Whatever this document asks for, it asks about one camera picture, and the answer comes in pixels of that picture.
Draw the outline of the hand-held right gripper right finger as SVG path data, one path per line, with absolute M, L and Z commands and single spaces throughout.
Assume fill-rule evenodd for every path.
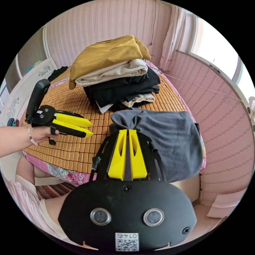
M 139 138 L 136 130 L 131 129 L 129 129 L 129 153 L 131 179 L 145 179 L 147 177 L 147 169 L 144 162 Z

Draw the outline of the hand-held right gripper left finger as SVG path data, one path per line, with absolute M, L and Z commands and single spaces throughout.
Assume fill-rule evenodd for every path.
M 126 164 L 127 130 L 120 130 L 113 150 L 113 156 L 108 170 L 108 177 L 123 181 Z

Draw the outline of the person's left hand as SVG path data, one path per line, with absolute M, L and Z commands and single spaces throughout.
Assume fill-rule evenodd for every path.
M 28 126 L 28 136 L 32 144 L 38 145 L 41 142 L 44 142 L 48 139 L 55 140 L 59 135 L 59 131 L 53 129 L 49 126 L 37 126 L 32 127 L 31 125 Z

